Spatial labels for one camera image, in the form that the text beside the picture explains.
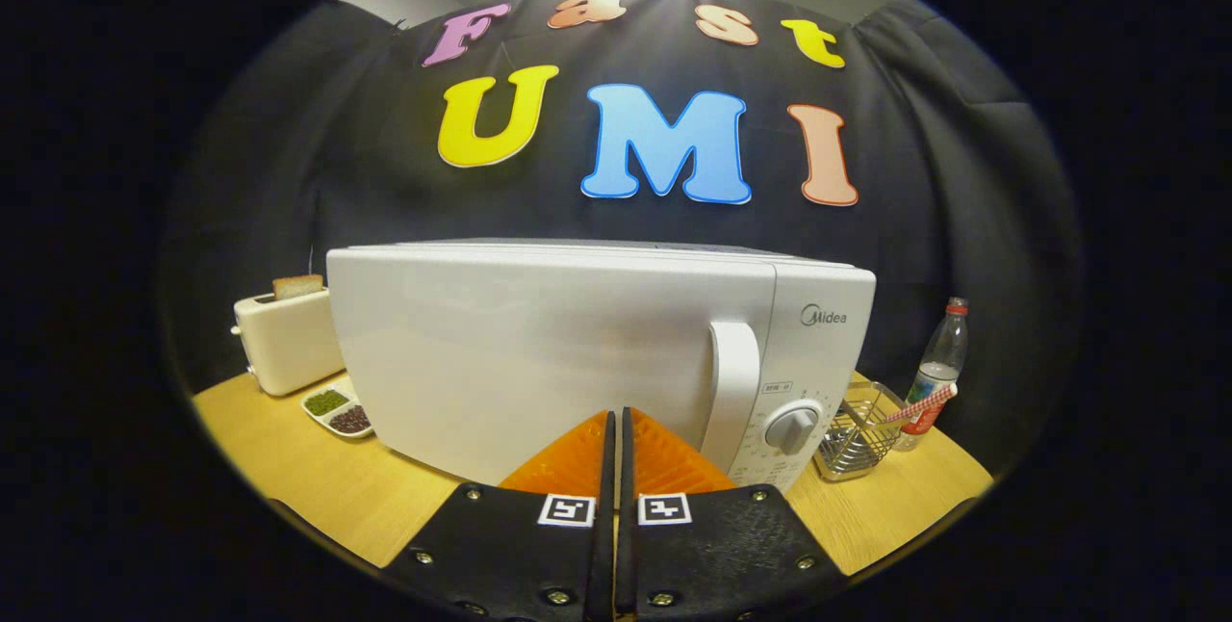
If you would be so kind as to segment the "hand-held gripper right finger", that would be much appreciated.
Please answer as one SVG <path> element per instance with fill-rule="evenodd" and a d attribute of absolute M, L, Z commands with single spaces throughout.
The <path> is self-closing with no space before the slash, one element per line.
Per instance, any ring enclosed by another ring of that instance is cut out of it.
<path fill-rule="evenodd" d="M 622 410 L 616 612 L 634 621 L 788 621 L 849 579 L 772 484 L 644 491 Z"/>

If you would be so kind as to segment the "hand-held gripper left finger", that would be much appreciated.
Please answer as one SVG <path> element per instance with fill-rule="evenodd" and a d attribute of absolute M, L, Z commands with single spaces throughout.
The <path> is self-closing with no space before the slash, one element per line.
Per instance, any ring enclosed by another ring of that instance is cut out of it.
<path fill-rule="evenodd" d="M 381 573 L 467 621 L 614 621 L 615 413 L 579 425 L 590 489 L 463 482 Z"/>

